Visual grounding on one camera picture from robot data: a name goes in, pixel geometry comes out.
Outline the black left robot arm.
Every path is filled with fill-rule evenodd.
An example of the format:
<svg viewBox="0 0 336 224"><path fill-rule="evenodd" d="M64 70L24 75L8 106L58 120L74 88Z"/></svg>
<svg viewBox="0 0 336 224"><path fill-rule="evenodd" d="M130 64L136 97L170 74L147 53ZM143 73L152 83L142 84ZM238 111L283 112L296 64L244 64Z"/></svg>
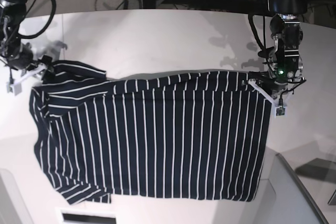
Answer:
<svg viewBox="0 0 336 224"><path fill-rule="evenodd" d="M260 47L259 57L265 60L266 72L250 72L246 84L262 94L272 105L275 116L286 114L287 101L294 90L305 83L303 63L299 46L303 40L299 16L308 9L307 0L263 0L270 21L271 38L274 46L267 47L266 41L258 36L253 14L248 21L255 40Z"/></svg>

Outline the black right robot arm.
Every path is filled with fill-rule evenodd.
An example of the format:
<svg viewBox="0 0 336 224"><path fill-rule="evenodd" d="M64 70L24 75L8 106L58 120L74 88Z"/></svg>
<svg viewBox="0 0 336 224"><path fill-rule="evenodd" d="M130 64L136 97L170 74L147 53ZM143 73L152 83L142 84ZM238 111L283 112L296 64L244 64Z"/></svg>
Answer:
<svg viewBox="0 0 336 224"><path fill-rule="evenodd" d="M33 35L19 33L21 23L31 8L26 4L29 0L1 0L1 61L9 67L9 81L6 84L8 93L18 95L22 92L22 82L30 77L42 80L53 73L52 57L43 55L35 59L29 43L22 39L34 39L42 35L56 13L56 0L51 1L51 13L44 27Z"/></svg>

